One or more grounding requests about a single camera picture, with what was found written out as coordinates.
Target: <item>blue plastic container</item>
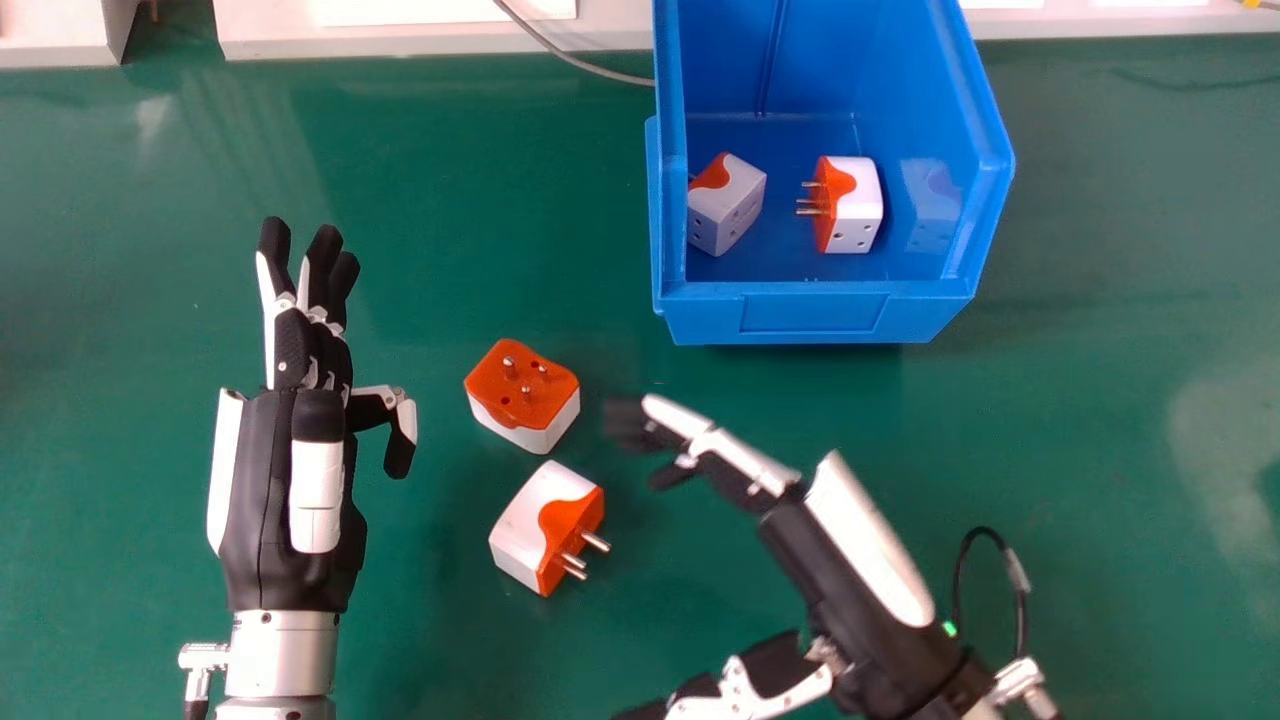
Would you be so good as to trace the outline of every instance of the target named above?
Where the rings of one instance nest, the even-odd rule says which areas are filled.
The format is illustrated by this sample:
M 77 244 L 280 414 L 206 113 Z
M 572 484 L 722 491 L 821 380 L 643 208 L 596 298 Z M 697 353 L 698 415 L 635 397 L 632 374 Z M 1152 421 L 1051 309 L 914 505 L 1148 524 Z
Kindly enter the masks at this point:
M 956 0 L 655 0 L 645 126 L 654 311 L 677 345 L 928 342 L 973 299 L 1014 151 Z M 690 170 L 768 173 L 721 258 L 685 242 Z M 819 155 L 877 161 L 868 255 L 794 214 Z

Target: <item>green surface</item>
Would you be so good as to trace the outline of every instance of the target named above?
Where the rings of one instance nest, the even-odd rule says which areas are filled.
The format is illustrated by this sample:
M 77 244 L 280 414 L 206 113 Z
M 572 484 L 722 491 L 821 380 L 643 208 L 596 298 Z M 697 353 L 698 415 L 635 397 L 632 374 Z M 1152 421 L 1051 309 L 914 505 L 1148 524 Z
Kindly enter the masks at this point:
M 0 717 L 175 717 L 179 644 L 225 639 L 207 464 L 218 387 L 260 382 L 266 214 L 343 229 L 357 375 L 420 404 L 408 480 L 360 464 L 344 720 L 598 720 L 803 620 L 748 518 L 602 442 L 602 396 L 646 388 L 795 466 L 841 447 L 934 591 L 1002 529 L 1070 716 L 1275 716 L 1280 38 L 984 47 L 1019 174 L 974 304 L 927 347 L 713 350 L 650 313 L 643 91 L 547 56 L 228 65 L 184 12 L 123 69 L 0 76 Z M 608 492 L 613 555 L 550 601 L 485 546 L 540 462 L 467 411 L 499 336 L 579 372 L 556 457 Z

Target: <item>robotic arm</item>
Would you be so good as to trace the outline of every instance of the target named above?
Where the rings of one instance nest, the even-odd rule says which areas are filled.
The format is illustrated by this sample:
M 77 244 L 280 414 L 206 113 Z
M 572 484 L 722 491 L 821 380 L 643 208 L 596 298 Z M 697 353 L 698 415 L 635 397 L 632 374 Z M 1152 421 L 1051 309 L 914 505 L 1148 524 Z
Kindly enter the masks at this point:
M 262 224 L 256 265 L 266 387 L 219 393 L 207 537 L 223 564 L 233 614 L 229 643 L 183 646 L 184 720 L 209 711 L 225 673 L 218 720 L 330 720 L 338 623 L 365 562 L 367 524 L 352 498 L 356 433 L 389 424 L 384 469 L 408 474 L 417 407 L 390 386 L 353 387 L 344 340 L 360 264 L 332 225 L 316 233 L 298 284 L 289 228 Z
M 799 471 L 655 395 L 611 402 L 605 432 L 628 450 L 676 452 L 650 477 L 653 489 L 707 475 L 755 515 L 805 600 L 813 638 L 801 647 L 791 630 L 764 641 L 730 657 L 719 678 L 692 678 L 614 720 L 763 720 L 827 696 L 870 720 L 998 720 L 1016 700 L 1038 720 L 1061 717 L 1034 660 L 993 675 L 947 634 L 911 556 L 837 452 L 805 491 Z

